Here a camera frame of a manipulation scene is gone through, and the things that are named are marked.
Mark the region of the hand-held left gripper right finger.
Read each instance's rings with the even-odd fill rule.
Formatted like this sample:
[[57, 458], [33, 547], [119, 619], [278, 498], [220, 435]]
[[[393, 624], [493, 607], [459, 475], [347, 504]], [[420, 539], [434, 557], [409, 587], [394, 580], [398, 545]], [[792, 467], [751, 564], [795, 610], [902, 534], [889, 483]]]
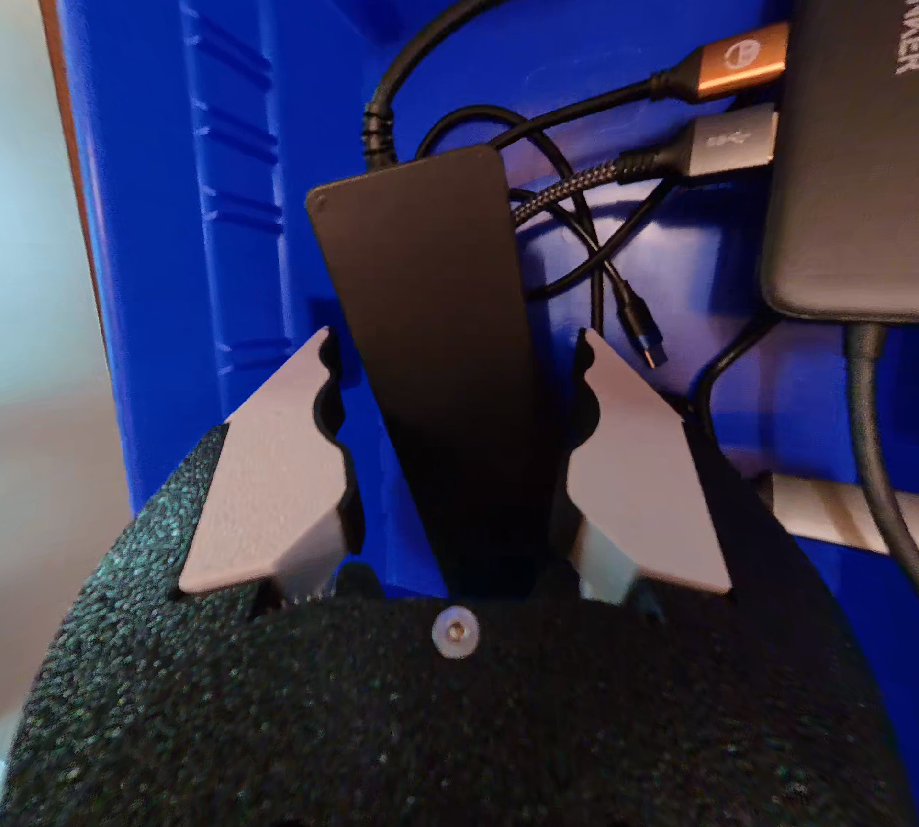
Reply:
[[581, 331], [576, 355], [584, 425], [564, 494], [578, 524], [561, 541], [580, 597], [621, 605], [642, 581], [727, 594], [683, 419], [594, 329]]

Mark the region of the grey usb hub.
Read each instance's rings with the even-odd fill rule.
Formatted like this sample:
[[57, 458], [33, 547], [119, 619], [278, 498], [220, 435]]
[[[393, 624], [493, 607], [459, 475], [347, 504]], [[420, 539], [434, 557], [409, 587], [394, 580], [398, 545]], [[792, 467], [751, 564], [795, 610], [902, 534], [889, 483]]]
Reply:
[[917, 324], [918, 0], [796, 0], [760, 287], [790, 317]]

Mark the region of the blue storage bin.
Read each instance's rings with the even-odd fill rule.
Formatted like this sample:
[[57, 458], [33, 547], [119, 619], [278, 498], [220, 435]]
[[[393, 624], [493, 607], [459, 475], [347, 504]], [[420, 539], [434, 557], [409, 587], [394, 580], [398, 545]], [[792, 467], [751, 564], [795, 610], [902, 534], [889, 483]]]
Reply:
[[[211, 426], [315, 329], [347, 358], [347, 441], [369, 511], [365, 555], [416, 590], [378, 489], [392, 449], [348, 350], [305, 213], [363, 170], [361, 113], [387, 65], [455, 0], [57, 0], [109, 366], [137, 513]], [[787, 18], [793, 0], [515, 0], [423, 61], [394, 102], [411, 159], [449, 111], [529, 117], [637, 82], [697, 46]], [[668, 361], [648, 370], [607, 291], [606, 338], [685, 394], [757, 310], [767, 173], [672, 193], [616, 256]], [[717, 382], [718, 440], [754, 475], [856, 480], [840, 327], [777, 326]], [[917, 745], [917, 597], [895, 564], [805, 540], [849, 615], [904, 744]]]

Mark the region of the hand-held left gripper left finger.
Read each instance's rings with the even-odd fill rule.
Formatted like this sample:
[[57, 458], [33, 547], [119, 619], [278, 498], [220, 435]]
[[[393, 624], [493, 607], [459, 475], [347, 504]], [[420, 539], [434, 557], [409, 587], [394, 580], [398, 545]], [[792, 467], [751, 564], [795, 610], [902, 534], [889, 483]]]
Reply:
[[184, 594], [266, 581], [290, 603], [318, 596], [359, 554], [365, 516], [335, 330], [323, 327], [226, 421], [188, 557]]

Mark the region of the black usb hub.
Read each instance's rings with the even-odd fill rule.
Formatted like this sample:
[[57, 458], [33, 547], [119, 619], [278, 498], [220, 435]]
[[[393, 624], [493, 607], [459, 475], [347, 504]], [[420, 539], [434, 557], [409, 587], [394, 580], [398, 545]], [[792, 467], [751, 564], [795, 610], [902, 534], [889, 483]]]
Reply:
[[550, 562], [561, 433], [487, 144], [321, 185], [305, 208], [453, 596], [524, 599]]

